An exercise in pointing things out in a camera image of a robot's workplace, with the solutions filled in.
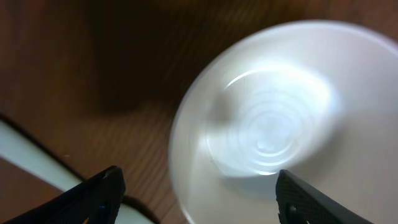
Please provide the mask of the mint green plastic spoon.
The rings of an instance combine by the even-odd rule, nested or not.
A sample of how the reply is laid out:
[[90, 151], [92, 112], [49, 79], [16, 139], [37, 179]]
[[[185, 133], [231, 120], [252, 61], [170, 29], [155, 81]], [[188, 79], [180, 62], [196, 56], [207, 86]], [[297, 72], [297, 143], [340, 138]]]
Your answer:
[[[1, 157], [63, 193], [85, 181], [47, 153], [43, 145], [4, 119], [1, 120]], [[134, 200], [126, 205], [122, 199], [115, 223], [155, 224], [158, 219], [140, 202]]]

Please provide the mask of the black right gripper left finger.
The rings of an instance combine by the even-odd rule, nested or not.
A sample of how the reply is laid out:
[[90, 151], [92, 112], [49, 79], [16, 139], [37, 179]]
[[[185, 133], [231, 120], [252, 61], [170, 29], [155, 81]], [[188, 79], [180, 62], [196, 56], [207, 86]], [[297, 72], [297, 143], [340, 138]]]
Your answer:
[[111, 166], [6, 224], [114, 224], [125, 189], [121, 168]]

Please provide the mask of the white plastic bowl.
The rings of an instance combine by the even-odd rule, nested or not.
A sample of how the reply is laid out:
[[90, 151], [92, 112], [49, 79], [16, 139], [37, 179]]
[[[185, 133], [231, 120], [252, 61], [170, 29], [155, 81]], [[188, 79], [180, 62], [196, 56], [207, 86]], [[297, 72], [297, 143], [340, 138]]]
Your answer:
[[397, 222], [396, 41], [346, 22], [289, 22], [201, 72], [169, 141], [187, 220], [277, 223], [282, 169], [370, 222]]

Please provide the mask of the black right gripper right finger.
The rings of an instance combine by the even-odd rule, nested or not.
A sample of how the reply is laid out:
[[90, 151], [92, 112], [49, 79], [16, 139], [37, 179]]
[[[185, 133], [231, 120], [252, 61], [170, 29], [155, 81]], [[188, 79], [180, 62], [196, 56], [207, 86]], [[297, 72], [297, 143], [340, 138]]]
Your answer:
[[281, 224], [372, 224], [288, 170], [275, 186]]

